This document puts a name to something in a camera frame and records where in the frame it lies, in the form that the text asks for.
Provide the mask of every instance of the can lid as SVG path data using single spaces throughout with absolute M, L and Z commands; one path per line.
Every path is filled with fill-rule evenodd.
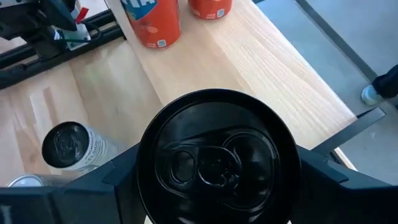
M 25 174 L 9 182 L 6 187 L 43 187 L 43 182 L 35 175 Z
M 89 141 L 88 132 L 83 125 L 73 121 L 61 123 L 44 138 L 43 159 L 56 168 L 72 166 L 83 158 Z
M 141 202 L 157 224 L 286 223 L 299 195 L 287 126 L 232 90 L 200 90 L 167 105 L 146 129 L 136 166 Z

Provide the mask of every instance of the shoe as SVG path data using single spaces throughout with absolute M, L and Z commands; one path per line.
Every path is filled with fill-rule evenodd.
M 383 97 L 377 93 L 372 85 L 368 85 L 362 90 L 361 100 L 364 104 L 372 106 L 383 101 Z

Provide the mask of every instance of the can label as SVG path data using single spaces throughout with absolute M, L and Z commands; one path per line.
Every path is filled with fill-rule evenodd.
M 230 12 L 232 0 L 188 0 L 188 4 L 201 19 L 219 19 Z
M 180 37 L 177 0 L 121 2 L 137 38 L 146 47 L 167 47 Z
M 113 140 L 99 135 L 93 129 L 84 127 L 89 138 L 88 149 L 78 162 L 70 167 L 63 168 L 64 170 L 89 172 L 107 163 L 126 149 Z

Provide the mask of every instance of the orange can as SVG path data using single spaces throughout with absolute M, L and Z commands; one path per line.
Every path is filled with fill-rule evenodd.
M 121 0 L 130 25 L 146 47 L 173 44 L 181 35 L 177 0 Z
M 219 19 L 227 15 L 232 0 L 188 0 L 191 12 L 201 19 Z

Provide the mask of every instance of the wooden table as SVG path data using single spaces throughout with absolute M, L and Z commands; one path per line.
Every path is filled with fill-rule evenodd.
M 108 4 L 128 41 L 114 40 L 0 91 L 0 185 L 27 172 L 63 173 L 47 166 L 40 152 L 60 122 L 89 124 L 132 146 L 163 106 L 203 88 L 259 98 L 308 149 L 356 119 L 251 0 L 235 0 L 219 21 L 194 18 L 180 0 L 182 36 L 164 50 L 141 46 L 119 0 Z

